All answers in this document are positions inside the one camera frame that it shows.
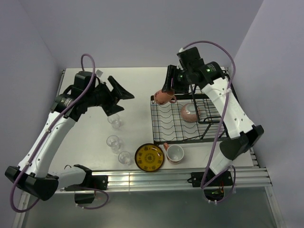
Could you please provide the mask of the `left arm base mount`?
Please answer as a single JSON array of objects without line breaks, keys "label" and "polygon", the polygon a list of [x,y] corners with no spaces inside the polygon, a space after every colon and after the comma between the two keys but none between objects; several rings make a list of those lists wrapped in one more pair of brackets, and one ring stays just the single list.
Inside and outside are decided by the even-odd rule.
[{"label": "left arm base mount", "polygon": [[[92,176],[90,180],[81,187],[80,185],[72,185],[65,187],[65,191],[93,191],[93,193],[75,193],[74,201],[78,206],[84,208],[100,208],[107,204],[109,201],[109,195],[105,192],[108,185],[107,175]],[[94,200],[103,200],[98,197],[97,194],[102,193],[105,195],[105,200],[100,206],[92,206]]]}]

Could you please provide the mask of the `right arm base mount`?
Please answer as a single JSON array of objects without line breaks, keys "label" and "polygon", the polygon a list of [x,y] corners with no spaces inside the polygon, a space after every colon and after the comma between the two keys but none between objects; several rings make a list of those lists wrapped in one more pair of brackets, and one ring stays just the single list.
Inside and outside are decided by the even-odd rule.
[{"label": "right arm base mount", "polygon": [[[192,187],[198,188],[201,185],[203,174],[204,172],[192,172],[190,174],[190,178],[187,179],[187,182],[190,183]],[[224,188],[231,187],[233,184],[233,179],[230,171],[225,171],[217,178],[214,177],[215,174],[213,171],[209,170],[204,181],[204,184],[206,184],[212,180],[212,182],[207,187],[213,187],[213,189],[204,190],[206,198],[212,201],[223,199],[225,195]]]}]

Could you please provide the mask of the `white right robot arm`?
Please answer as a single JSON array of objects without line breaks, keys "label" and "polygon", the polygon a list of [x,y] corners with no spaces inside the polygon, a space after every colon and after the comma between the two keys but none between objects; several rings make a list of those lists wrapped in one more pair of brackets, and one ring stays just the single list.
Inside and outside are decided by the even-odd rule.
[{"label": "white right robot arm", "polygon": [[179,66],[169,65],[163,92],[185,94],[190,85],[196,85],[211,100],[221,116],[220,124],[228,131],[228,138],[219,144],[219,153],[209,162],[211,169],[206,181],[216,185],[225,170],[241,154],[247,152],[262,136],[264,129],[255,125],[241,108],[218,63],[205,63],[196,47],[181,49],[177,54]]}]

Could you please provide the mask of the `pink mug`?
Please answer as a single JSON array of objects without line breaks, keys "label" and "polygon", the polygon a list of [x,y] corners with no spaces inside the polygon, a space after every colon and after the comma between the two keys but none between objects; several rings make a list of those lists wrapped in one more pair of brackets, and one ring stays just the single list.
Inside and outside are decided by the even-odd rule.
[{"label": "pink mug", "polygon": [[153,98],[158,105],[165,105],[167,103],[174,104],[177,102],[173,91],[163,92],[162,90],[159,90],[154,94]]},{"label": "pink mug", "polygon": [[163,146],[166,151],[167,160],[170,163],[178,164],[184,158],[184,150],[179,145],[164,143]]}]

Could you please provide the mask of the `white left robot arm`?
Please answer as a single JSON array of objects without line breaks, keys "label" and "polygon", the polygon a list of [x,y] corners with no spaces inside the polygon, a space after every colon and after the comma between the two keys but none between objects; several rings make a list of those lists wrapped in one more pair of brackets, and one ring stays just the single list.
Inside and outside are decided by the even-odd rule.
[{"label": "white left robot arm", "polygon": [[49,167],[63,139],[88,108],[100,106],[111,116],[124,110],[118,105],[120,100],[134,98],[112,76],[108,81],[112,90],[91,72],[75,75],[74,83],[55,98],[44,130],[30,152],[16,167],[9,166],[5,171],[14,186],[43,201],[64,187],[86,190],[92,186],[92,170],[83,165],[74,165],[58,174],[49,172]]}]

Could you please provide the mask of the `red floral patterned bowl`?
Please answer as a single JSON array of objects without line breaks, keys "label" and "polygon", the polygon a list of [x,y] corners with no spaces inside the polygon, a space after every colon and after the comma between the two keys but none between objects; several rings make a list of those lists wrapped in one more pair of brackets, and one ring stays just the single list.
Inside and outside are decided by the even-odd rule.
[{"label": "red floral patterned bowl", "polygon": [[193,103],[187,103],[180,109],[181,118],[188,122],[194,123],[198,120],[195,105]]}]

